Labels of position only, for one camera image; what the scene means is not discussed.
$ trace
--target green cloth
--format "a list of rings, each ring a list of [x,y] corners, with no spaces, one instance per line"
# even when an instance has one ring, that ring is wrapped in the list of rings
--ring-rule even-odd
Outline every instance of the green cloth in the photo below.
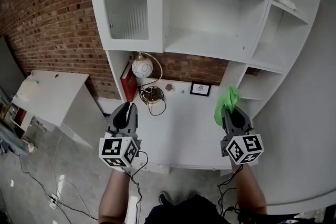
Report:
[[[215,121],[219,126],[223,126],[222,107],[225,106],[232,113],[240,98],[242,96],[232,85],[229,85],[228,89],[219,97],[215,110]]]

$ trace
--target white shelving unit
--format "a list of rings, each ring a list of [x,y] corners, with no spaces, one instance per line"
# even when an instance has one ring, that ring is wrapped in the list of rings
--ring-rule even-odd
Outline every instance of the white shelving unit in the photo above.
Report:
[[[274,0],[92,0],[102,45],[123,101],[120,77],[129,51],[208,56],[229,60],[216,93],[235,85],[243,96],[238,105],[251,118],[299,56],[320,3],[290,1],[296,10]],[[259,71],[249,75],[248,68]],[[170,96],[178,110],[174,98],[181,97],[178,93]],[[205,102],[204,98],[190,100],[200,107]],[[199,113],[190,113],[194,122],[203,120]]]

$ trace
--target small picture frame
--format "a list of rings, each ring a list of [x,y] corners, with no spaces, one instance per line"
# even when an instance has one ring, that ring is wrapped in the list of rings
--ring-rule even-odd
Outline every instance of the small picture frame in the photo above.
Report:
[[[191,83],[190,94],[209,96],[211,84],[193,81]]]

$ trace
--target power outlet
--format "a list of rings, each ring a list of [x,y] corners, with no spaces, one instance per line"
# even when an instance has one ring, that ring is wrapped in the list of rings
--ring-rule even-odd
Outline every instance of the power outlet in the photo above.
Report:
[[[58,201],[58,197],[55,194],[51,195],[50,201],[49,201],[49,206],[53,209],[56,210],[56,202]]]

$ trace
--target red book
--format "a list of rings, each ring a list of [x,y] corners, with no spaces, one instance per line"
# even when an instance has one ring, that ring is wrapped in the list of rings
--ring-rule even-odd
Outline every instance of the red book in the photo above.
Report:
[[[135,93],[137,92],[138,83],[136,82],[136,76],[132,71],[132,63],[129,62],[126,66],[124,73],[122,74],[121,84],[124,89],[126,99],[129,102],[133,102]]]

